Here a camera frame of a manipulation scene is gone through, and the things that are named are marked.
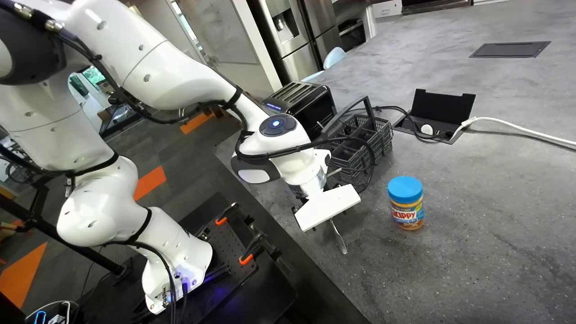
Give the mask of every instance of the blue lid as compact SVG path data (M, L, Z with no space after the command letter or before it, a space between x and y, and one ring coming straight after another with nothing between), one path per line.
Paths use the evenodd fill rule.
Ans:
M396 176L389 182L389 196L398 203L418 201L423 187L414 176Z

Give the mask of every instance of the orange floor marking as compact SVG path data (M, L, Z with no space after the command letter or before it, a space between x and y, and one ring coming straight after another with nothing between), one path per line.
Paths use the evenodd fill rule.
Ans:
M205 122L211 120L211 119L214 119L212 113L211 113L211 115L203 115L203 113L202 113L202 115L191 119L189 122L182 124L182 126L180 126L180 131L182 131L184 135L189 135L193 129L200 128L202 124L205 124Z
M160 187L164 182L166 182L166 174L162 165L158 165L140 178L139 187L133 192L133 200L140 200L142 196Z
M7 266L0 275L0 291L11 299L18 308L23 306L25 297L32 286L36 270L49 243L36 246L27 255Z

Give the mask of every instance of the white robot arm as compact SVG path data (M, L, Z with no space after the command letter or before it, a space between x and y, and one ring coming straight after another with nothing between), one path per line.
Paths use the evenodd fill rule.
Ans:
M310 144L293 117L268 117L121 2L76 0L67 5L56 0L0 0L0 124L38 167L74 173L76 189L58 219L63 239L79 246L124 241L148 257L142 286L149 311L160 313L171 302L162 259L178 282L180 299L203 282L212 248L162 209L133 201L137 167L106 146L68 93L68 75L86 65L79 52L92 54L92 63L108 74L121 99L130 97L153 110L229 102L232 115L245 124L238 158L275 153L270 155L274 169L306 200L297 212L304 230L360 201L351 185L324 191L328 151L277 153ZM250 183L270 180L261 169L247 167L238 174Z

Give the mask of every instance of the gray countertop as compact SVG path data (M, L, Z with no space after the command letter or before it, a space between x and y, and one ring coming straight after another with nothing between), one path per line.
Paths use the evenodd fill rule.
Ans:
M362 95L409 108L416 88L472 92L473 115L576 138L574 16L571 0L511 0L389 20L320 83L340 108ZM526 39L553 43L536 59L468 57L488 41ZM218 147L221 160L234 140ZM574 151L513 135L464 133L446 146L396 133L362 203L335 218L349 255L326 225L299 230L281 182L248 189L373 322L571 322L574 160ZM391 219L385 183L396 174L425 185L419 232L401 232Z

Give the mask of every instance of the gray floor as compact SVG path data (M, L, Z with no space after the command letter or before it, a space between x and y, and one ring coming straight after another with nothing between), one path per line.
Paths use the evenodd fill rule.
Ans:
M574 138L574 16L572 0L509 0L392 18L378 25L378 38L326 72L322 83L331 86L338 106L360 95L376 104L410 106L414 88L472 92L473 115ZM482 43L529 39L553 43L536 59L468 57ZM220 140L200 138L223 140L234 122L223 124L223 131L202 128L191 137L139 124L112 144L137 160L142 173L157 164L171 169L178 183L144 203L180 214L194 201L187 194L171 198L171 191L202 173L198 151L211 151ZM229 144L218 147L221 160ZM252 191L371 322L574 322L574 171L574 151L518 137L466 133L454 146L423 146L398 133L394 155L376 169L362 205L337 218L349 255L338 252L328 228L306 234L297 228L293 201L281 183ZM419 176L427 189L427 228L418 234L400 232L387 212L383 187L405 173ZM79 255L50 245L25 309L76 299L86 268Z

